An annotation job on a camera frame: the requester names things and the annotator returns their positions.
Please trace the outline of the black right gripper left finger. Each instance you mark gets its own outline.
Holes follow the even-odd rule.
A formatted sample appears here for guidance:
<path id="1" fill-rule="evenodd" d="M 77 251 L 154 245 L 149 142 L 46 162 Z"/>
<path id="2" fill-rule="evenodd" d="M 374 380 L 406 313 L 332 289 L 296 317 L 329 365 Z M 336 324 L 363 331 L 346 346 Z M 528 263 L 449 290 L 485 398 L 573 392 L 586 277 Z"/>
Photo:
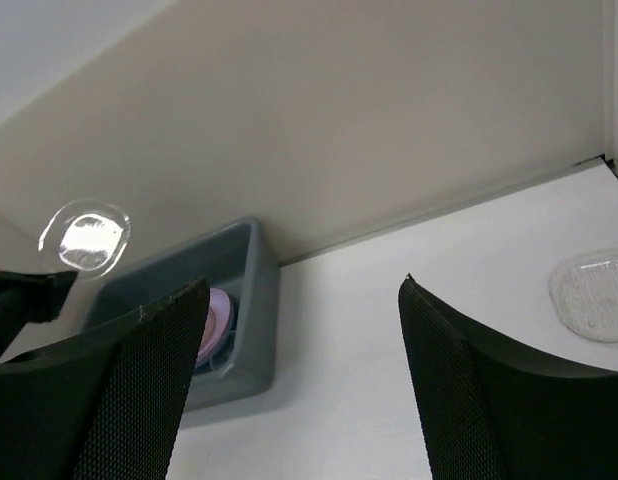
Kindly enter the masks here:
<path id="1" fill-rule="evenodd" d="M 150 305 L 0 363 L 0 479 L 163 479 L 210 288 Z"/>

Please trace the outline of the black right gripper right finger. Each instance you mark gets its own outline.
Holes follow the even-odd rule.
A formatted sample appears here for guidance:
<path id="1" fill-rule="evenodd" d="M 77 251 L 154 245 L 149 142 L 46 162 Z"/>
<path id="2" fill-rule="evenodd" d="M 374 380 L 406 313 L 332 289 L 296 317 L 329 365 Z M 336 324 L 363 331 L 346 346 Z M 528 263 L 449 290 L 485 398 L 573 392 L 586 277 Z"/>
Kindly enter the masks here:
<path id="1" fill-rule="evenodd" d="M 618 372 L 542 352 L 407 277 L 401 330 L 436 479 L 618 479 Z"/>

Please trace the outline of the purple plastic plate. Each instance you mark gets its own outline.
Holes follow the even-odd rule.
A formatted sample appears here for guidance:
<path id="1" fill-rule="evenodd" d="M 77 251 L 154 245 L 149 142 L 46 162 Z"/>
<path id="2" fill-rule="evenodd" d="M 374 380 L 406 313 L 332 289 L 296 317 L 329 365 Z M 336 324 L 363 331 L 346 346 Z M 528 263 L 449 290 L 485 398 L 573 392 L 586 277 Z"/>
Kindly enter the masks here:
<path id="1" fill-rule="evenodd" d="M 235 331 L 238 303 L 225 290 L 210 289 L 208 315 L 198 350 L 195 368 L 202 368 L 213 361 L 225 347 Z"/>

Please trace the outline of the clear dish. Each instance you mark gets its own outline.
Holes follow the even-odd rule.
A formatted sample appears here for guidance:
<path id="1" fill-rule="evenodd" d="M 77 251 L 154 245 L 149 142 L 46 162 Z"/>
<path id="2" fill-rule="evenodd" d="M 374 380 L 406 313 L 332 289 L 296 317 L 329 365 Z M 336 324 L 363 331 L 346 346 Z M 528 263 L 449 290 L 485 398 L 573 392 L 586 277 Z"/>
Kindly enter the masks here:
<path id="1" fill-rule="evenodd" d="M 69 202 L 42 229 L 37 250 L 53 268 L 85 280 L 107 275 L 130 241 L 132 222 L 120 207 L 93 198 Z"/>

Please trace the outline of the clear bowl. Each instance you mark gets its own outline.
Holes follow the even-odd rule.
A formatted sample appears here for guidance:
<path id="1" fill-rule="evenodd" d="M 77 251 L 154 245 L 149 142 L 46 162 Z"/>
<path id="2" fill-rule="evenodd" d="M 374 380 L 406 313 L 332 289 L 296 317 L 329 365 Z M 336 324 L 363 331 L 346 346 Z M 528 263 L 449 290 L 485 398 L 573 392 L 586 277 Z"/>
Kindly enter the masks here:
<path id="1" fill-rule="evenodd" d="M 549 276 L 548 293 L 558 320 L 572 333 L 618 344 L 618 249 L 562 261 Z"/>

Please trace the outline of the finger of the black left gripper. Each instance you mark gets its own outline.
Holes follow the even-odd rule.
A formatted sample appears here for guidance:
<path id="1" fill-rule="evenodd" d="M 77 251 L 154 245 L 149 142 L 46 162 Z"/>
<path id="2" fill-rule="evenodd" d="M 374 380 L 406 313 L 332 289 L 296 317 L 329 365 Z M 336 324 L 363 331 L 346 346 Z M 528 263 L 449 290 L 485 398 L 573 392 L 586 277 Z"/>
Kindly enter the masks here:
<path id="1" fill-rule="evenodd" d="M 73 270 L 51 274 L 0 270 L 0 357 L 28 323 L 59 317 L 76 280 Z"/>

